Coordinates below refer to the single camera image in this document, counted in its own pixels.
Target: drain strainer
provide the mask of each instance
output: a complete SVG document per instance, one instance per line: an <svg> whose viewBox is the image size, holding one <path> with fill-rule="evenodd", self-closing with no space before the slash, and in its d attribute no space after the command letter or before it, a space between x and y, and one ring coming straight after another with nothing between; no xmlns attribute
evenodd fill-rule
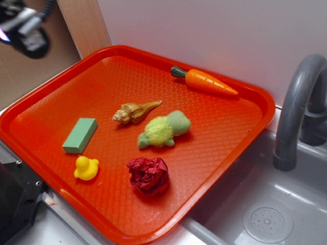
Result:
<svg viewBox="0 0 327 245"><path fill-rule="evenodd" d="M259 202L246 210L243 225L254 239L263 243L278 243L291 234L293 219L283 206Z"/></svg>

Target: gray sink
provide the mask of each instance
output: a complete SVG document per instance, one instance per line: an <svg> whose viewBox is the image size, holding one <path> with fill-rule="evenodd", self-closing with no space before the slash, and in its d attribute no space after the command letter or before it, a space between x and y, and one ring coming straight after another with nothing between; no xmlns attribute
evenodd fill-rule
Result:
<svg viewBox="0 0 327 245"><path fill-rule="evenodd" d="M296 168L283 172L274 140L264 131L189 213L216 244L327 244L326 152L299 143Z"/></svg>

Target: sink faucet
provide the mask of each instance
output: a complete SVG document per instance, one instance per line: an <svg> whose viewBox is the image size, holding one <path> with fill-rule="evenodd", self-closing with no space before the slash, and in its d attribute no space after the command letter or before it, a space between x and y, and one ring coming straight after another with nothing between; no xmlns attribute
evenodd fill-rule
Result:
<svg viewBox="0 0 327 245"><path fill-rule="evenodd" d="M274 166L290 171L296 166L298 140L309 145L327 141L327 60L308 55L297 68L287 91L279 119Z"/></svg>

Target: green rectangular block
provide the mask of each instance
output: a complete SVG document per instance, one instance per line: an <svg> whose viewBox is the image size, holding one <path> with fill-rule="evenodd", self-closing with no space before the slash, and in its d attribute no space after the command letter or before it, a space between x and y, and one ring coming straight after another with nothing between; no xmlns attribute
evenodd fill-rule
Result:
<svg viewBox="0 0 327 245"><path fill-rule="evenodd" d="M97 126L94 118L80 118L63 144L63 149L67 153L81 154Z"/></svg>

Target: toy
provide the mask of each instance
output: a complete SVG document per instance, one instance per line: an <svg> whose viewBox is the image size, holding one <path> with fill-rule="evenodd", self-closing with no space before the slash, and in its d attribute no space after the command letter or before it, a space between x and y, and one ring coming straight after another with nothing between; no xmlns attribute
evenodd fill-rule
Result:
<svg viewBox="0 0 327 245"><path fill-rule="evenodd" d="M97 159L88 159L80 156L76 160L76 170L74 171L75 178L81 180L91 180L98 173L99 161Z"/></svg>
<svg viewBox="0 0 327 245"><path fill-rule="evenodd" d="M161 101L150 102L143 105L137 103L123 104L121 109L115 113L112 120L123 124L127 124L130 121L136 124L142 121L152 109L160 105Z"/></svg>
<svg viewBox="0 0 327 245"><path fill-rule="evenodd" d="M232 96L239 94L222 81L199 70L191 69L186 72L177 66L173 66L171 75L177 78L185 78L186 84L206 92Z"/></svg>
<svg viewBox="0 0 327 245"><path fill-rule="evenodd" d="M138 147L143 149L149 145L174 146L174 136L186 133L190 127L190 120L181 111L156 117L146 125L145 132L138 137Z"/></svg>
<svg viewBox="0 0 327 245"><path fill-rule="evenodd" d="M127 167L132 174L130 183L143 194L163 193L170 184L168 167L159 157L140 157L129 160Z"/></svg>
<svg viewBox="0 0 327 245"><path fill-rule="evenodd" d="M80 118L63 144L67 153L81 154L98 126L94 118Z"/></svg>

